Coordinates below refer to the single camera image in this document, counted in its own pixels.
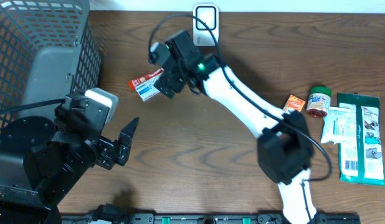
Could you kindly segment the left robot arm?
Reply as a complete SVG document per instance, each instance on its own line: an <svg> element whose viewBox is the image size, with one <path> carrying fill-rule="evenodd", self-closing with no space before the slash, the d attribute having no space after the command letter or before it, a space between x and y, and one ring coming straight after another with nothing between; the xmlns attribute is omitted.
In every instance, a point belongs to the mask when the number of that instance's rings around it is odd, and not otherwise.
<svg viewBox="0 0 385 224"><path fill-rule="evenodd" d="M138 118L111 141L102 136L110 107L81 93L20 110L52 104L54 120L19 118L0 133L0 223L62 223L58 204L89 168L129 158Z"/></svg>

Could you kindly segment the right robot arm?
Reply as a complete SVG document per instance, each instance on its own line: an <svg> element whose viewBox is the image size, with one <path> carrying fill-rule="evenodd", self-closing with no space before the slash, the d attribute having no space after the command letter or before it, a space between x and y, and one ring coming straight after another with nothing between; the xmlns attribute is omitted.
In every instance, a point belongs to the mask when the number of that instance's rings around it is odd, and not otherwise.
<svg viewBox="0 0 385 224"><path fill-rule="evenodd" d="M284 217L290 223L314 221L316 208L308 184L314 150L305 137L308 130L301 113L287 113L259 97L220 57L204 55L185 30L163 44L151 44L149 61L164 70L155 86L168 98L188 86L235 115L257 139L259 167L277 184Z"/></svg>

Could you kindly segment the green white wipes packet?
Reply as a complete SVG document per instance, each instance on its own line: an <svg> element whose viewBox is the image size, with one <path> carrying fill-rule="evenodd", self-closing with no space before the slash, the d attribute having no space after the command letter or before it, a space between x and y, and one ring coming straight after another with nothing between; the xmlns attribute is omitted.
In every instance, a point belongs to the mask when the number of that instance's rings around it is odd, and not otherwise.
<svg viewBox="0 0 385 224"><path fill-rule="evenodd" d="M351 111L347 122L349 139L339 144L340 180L385 186L379 98L338 93L337 105Z"/></svg>

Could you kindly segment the orange small carton box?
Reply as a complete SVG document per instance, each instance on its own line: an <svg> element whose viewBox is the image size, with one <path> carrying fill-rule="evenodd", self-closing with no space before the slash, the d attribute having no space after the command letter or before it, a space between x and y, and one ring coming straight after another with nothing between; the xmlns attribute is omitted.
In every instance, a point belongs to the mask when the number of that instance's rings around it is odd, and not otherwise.
<svg viewBox="0 0 385 224"><path fill-rule="evenodd" d="M285 105L283 107L283 110L286 113L291 113L293 111L301 112L303 107L304 107L304 105L305 105L305 103L306 103L305 100L303 100L303 99L301 99L301 98L291 94L288 97L288 99L287 99L287 101L286 101L286 103L285 103Z"/></svg>

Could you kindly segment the red snack stick sachet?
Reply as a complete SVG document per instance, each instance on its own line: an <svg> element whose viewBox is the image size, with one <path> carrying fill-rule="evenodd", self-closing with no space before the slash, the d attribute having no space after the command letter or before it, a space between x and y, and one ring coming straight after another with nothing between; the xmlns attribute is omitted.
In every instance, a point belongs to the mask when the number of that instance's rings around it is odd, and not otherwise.
<svg viewBox="0 0 385 224"><path fill-rule="evenodd" d="M162 68L159 68L152 73L149 73L149 74L143 75L139 78L134 78L134 79L128 81L128 86L130 87L131 90L135 90L136 87L139 86L140 84L162 74L163 72L164 72L164 70Z"/></svg>

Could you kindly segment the white Panadol medicine box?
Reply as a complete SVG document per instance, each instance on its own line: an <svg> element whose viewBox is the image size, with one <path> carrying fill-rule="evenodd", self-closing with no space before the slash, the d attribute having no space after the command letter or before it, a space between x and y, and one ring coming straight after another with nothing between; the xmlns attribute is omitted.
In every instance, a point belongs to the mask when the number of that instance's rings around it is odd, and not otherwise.
<svg viewBox="0 0 385 224"><path fill-rule="evenodd" d="M146 101L160 93L160 91L154 86L155 82L159 78L160 76L153 77L135 88L137 94L143 101Z"/></svg>

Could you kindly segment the teal white tissue pack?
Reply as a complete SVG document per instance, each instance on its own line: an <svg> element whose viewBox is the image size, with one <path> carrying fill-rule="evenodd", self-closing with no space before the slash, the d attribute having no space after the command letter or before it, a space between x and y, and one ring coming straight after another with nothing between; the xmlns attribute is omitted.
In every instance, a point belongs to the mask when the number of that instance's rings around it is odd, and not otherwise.
<svg viewBox="0 0 385 224"><path fill-rule="evenodd" d="M328 114L323 118L324 126L320 142L338 144L348 140L347 122L351 110L331 106Z"/></svg>

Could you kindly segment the green lid glass jar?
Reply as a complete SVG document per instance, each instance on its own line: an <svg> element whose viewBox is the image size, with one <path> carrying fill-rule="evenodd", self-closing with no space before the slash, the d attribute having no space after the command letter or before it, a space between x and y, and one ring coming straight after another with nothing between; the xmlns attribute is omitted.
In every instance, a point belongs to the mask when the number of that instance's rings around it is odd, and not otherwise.
<svg viewBox="0 0 385 224"><path fill-rule="evenodd" d="M325 86L314 86L310 90L306 112L314 118L324 118L328 115L331 105L332 91Z"/></svg>

